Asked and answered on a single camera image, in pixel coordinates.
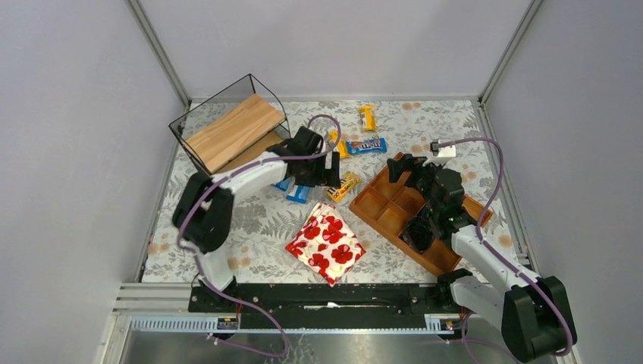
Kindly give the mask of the yellow m&m candy bag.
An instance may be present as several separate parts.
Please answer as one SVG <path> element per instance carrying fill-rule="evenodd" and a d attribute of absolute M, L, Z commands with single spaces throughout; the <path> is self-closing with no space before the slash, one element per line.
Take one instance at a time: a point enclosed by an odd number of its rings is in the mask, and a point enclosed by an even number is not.
<path fill-rule="evenodd" d="M 341 202 L 352 189 L 361 183 L 362 179 L 358 174 L 348 171 L 340 176 L 340 186 L 327 188 L 326 195 L 334 202 Z"/>

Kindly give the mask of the blue white candy bar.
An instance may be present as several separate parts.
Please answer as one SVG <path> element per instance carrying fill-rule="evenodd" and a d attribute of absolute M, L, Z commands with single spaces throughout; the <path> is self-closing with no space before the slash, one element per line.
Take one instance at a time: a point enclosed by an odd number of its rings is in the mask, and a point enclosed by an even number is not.
<path fill-rule="evenodd" d="M 284 180 L 274 184 L 274 187 L 276 187 L 280 191 L 283 191 L 283 192 L 287 193 L 290 190 L 291 181 L 292 181 L 291 178 L 284 179 Z"/>
<path fill-rule="evenodd" d="M 308 186 L 294 185 L 290 192 L 286 195 L 286 200 L 306 204 L 311 188 Z"/>

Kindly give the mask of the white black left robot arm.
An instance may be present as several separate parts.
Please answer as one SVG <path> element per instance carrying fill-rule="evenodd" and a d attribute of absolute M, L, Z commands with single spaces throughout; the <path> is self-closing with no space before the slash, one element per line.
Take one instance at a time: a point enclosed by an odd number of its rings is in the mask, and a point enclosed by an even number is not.
<path fill-rule="evenodd" d="M 177 246 L 193 254 L 199 280 L 213 293 L 236 284 L 224 252 L 237 203 L 264 187 L 294 180 L 304 187 L 339 187 L 340 153 L 323 137 L 301 127 L 258 157 L 227 172 L 193 174 L 172 217 Z"/>

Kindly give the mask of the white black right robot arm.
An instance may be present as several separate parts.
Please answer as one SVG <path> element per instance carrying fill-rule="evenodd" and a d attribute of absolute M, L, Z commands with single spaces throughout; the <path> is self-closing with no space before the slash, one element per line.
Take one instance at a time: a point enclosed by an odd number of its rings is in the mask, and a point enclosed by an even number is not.
<path fill-rule="evenodd" d="M 425 207 L 411 222 L 409 235 L 431 246 L 445 246 L 474 265 L 485 278 L 458 269 L 438 277 L 445 304 L 463 306 L 497 328 L 507 349 L 520 362 L 566 354 L 577 341 L 566 288 L 556 277 L 543 278 L 513 264 L 481 236 L 478 222 L 464 207 L 460 173 L 430 163 L 426 157 L 403 154 L 387 160 L 388 178 L 417 190 Z"/>

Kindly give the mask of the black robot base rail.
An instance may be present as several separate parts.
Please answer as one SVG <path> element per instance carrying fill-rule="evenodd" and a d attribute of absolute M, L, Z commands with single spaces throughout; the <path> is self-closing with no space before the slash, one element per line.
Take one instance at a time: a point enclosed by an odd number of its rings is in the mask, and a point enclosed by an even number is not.
<path fill-rule="evenodd" d="M 433 284 L 237 284 L 220 297 L 192 287 L 190 313 L 216 315 L 223 332 L 427 331 L 449 334 L 462 309 Z"/>

